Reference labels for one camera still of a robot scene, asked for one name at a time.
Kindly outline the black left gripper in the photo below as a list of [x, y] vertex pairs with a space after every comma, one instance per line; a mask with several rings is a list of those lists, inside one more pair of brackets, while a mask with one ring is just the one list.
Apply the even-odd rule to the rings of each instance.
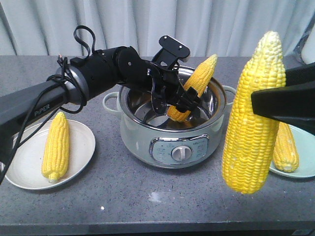
[[147, 75], [152, 79], [151, 101], [153, 110], [159, 115], [165, 115], [167, 106], [173, 105], [181, 112], [191, 112], [200, 102], [198, 92], [189, 87], [185, 90], [178, 76], [178, 63], [173, 69], [167, 70], [146, 61]]

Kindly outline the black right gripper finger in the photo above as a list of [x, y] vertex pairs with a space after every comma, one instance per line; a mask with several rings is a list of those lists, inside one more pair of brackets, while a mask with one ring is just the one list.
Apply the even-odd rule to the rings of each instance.
[[251, 94], [253, 113], [315, 133], [314, 81]]
[[312, 82], [315, 80], [315, 62], [287, 69], [285, 75], [286, 87]]

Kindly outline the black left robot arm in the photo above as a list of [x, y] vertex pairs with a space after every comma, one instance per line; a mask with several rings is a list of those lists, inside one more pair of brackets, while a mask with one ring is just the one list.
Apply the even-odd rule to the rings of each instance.
[[122, 85], [151, 94], [154, 111], [163, 114], [167, 105], [179, 111], [193, 111], [200, 96], [184, 88], [175, 65], [186, 60], [184, 46], [161, 49], [152, 61], [141, 59], [132, 47], [96, 50], [86, 58], [60, 59], [61, 71], [44, 83], [2, 96], [0, 99], [0, 161], [9, 166], [17, 148], [13, 136], [66, 103], [83, 107], [109, 90]]

